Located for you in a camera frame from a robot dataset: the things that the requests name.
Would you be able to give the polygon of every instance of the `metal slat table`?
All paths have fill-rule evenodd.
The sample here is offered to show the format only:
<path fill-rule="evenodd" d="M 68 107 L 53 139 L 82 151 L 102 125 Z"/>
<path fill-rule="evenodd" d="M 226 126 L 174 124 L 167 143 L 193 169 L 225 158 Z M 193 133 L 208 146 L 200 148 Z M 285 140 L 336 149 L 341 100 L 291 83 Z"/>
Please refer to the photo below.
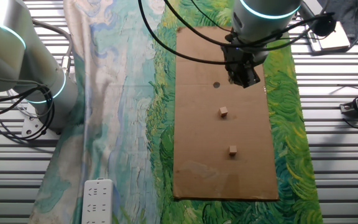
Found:
<path fill-rule="evenodd" d="M 25 3 L 33 18 L 68 31 L 63 1 Z M 35 29 L 60 62 L 67 40 L 50 30 Z M 300 27 L 290 35 L 303 30 Z M 358 89 L 338 84 L 358 87 L 358 43 L 344 54 L 312 57 L 307 40 L 301 39 L 292 45 L 292 52 L 324 223 L 356 224 L 358 129 L 342 120 L 339 104 L 358 96 Z M 0 103 L 0 108 L 10 105 Z M 12 110 L 1 118 L 14 132 L 21 132 L 24 116 L 20 112 Z M 0 223 L 27 223 L 56 143 L 46 140 L 20 145 L 0 135 Z"/>

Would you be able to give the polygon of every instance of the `tablecloth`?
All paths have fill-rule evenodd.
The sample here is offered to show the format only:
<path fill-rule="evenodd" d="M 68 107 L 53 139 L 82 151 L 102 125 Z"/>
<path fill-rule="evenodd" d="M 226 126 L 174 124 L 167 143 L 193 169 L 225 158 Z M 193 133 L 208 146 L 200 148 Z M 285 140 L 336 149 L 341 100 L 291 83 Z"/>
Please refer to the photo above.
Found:
<path fill-rule="evenodd" d="M 143 2 L 175 48 L 181 24 L 162 0 Z M 170 2 L 191 25 L 213 25 L 190 0 Z M 196 3 L 230 25 L 232 0 Z M 30 223 L 80 223 L 83 184 L 99 177 L 114 182 L 114 223 L 322 223 L 289 47 L 264 63 L 280 200 L 174 200 L 175 56 L 152 40 L 135 0 L 64 0 L 64 11 L 79 95 Z"/>

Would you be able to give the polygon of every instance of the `brown cardboard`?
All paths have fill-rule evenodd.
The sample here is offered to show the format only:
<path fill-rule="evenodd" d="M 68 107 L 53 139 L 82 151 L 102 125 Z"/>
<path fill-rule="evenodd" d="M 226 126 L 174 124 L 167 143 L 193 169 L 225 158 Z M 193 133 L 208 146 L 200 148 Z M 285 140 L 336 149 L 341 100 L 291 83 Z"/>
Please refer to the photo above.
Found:
<path fill-rule="evenodd" d="M 197 29 L 224 42 L 227 32 Z M 223 60 L 219 46 L 188 29 L 177 33 L 177 51 L 206 60 Z M 177 57 L 173 196 L 176 198 L 278 199 L 273 142 L 262 66 L 260 83 L 230 84 L 224 65 Z M 219 88 L 213 84 L 220 83 Z M 218 111 L 228 110 L 222 118 Z M 237 147 L 230 156 L 229 146 Z"/>

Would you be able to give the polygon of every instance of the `power strip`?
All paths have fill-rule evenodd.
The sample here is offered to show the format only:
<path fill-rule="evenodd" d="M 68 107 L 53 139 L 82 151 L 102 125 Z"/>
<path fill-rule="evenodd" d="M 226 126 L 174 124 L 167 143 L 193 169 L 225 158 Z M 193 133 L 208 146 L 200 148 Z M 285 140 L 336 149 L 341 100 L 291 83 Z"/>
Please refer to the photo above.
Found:
<path fill-rule="evenodd" d="M 111 224 L 112 180 L 87 180 L 84 185 L 82 224 Z"/>

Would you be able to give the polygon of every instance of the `wooden block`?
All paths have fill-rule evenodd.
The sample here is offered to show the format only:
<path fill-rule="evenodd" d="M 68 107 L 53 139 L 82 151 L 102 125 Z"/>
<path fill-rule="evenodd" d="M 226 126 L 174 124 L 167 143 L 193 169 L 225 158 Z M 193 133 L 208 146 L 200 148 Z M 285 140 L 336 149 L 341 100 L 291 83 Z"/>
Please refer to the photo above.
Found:
<path fill-rule="evenodd" d="M 229 146 L 229 155 L 235 156 L 237 153 L 237 146 Z"/>
<path fill-rule="evenodd" d="M 228 113 L 228 111 L 225 106 L 219 109 L 219 114 L 221 115 L 222 118 L 225 117 L 227 115 L 227 113 Z"/>

